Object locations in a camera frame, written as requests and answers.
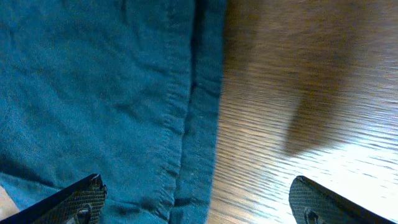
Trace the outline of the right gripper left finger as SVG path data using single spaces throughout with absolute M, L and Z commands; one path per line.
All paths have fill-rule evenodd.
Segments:
M 108 190 L 99 174 L 91 174 L 1 224 L 98 224 Z

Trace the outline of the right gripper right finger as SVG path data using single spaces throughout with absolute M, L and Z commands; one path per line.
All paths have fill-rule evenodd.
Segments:
M 292 181 L 289 205 L 297 224 L 394 224 L 303 175 Z

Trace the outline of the dark blue shorts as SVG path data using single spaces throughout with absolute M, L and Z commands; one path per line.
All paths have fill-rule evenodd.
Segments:
M 99 174 L 101 223 L 205 223 L 226 1 L 1 1 L 1 186 Z

